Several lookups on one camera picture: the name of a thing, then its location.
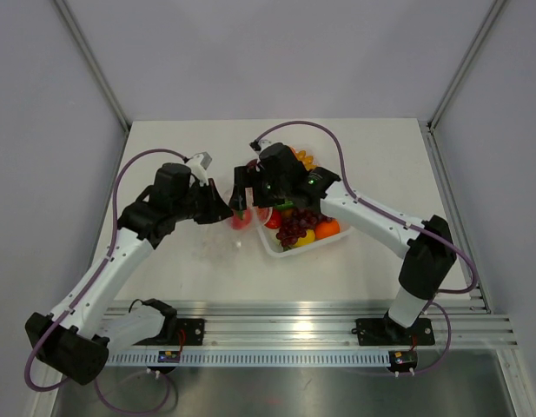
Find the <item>clear zip top bag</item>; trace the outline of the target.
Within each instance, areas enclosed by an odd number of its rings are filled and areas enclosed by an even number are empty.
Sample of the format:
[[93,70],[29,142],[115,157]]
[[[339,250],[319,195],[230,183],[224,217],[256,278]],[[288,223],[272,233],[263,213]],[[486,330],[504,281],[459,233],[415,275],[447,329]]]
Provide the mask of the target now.
[[202,226],[202,231],[195,240],[193,256],[198,261],[208,263],[228,263],[233,261],[248,245],[256,230],[266,222],[260,222],[255,215],[253,192],[247,189],[247,209],[251,211],[252,221],[244,230],[233,230],[228,218],[222,222]]

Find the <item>green chili pepper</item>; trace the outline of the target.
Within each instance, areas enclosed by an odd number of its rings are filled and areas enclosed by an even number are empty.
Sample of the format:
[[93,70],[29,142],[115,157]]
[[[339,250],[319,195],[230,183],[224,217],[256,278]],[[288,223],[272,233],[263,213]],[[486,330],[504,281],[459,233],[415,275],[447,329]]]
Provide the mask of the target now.
[[294,207],[294,203],[290,200],[285,200],[284,203],[278,205],[279,210],[293,209]]

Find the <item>pink peach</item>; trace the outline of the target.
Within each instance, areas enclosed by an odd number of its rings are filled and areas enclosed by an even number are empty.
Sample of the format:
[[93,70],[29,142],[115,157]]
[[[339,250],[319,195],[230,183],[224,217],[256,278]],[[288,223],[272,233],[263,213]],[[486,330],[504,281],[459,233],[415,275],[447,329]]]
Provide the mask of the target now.
[[271,215],[272,215],[272,209],[271,208],[255,208],[255,215],[257,219],[260,222],[267,222]]

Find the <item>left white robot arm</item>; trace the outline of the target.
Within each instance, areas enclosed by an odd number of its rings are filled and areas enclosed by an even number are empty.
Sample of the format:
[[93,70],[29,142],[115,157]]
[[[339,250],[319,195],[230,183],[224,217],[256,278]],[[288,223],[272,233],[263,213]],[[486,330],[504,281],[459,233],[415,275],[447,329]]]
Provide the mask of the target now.
[[87,385],[112,354],[142,341],[159,346],[180,341],[176,309],[157,299],[110,324],[102,319],[128,278],[178,222],[212,224],[232,215],[202,158],[197,154],[185,163],[163,164],[154,182],[123,212],[114,213],[112,239],[102,259],[48,314],[34,313],[26,321],[31,361]]

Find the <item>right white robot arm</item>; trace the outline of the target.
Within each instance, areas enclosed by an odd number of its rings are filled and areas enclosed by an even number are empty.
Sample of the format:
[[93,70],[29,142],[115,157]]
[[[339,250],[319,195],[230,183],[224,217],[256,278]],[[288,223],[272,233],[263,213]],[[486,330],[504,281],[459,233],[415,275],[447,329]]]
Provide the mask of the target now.
[[290,201],[298,209],[343,221],[390,249],[402,260],[400,288],[377,320],[374,338],[380,344],[410,342],[420,314],[457,260],[447,221],[437,215],[428,220],[408,217],[356,196],[343,176],[323,167],[306,169],[280,142],[254,149],[255,164],[234,169],[229,207],[241,211],[249,202],[271,208]]

